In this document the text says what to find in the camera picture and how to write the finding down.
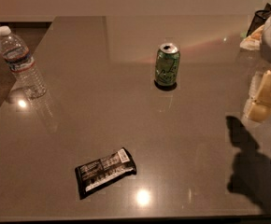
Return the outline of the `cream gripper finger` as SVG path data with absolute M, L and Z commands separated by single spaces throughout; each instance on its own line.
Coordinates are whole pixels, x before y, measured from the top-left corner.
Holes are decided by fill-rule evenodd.
M 249 96 L 254 98 L 260 88 L 264 73 L 257 71 L 251 79 Z
M 271 69 L 264 72 L 260 88 L 254 98 L 246 102 L 246 118 L 262 123 L 271 116 Z

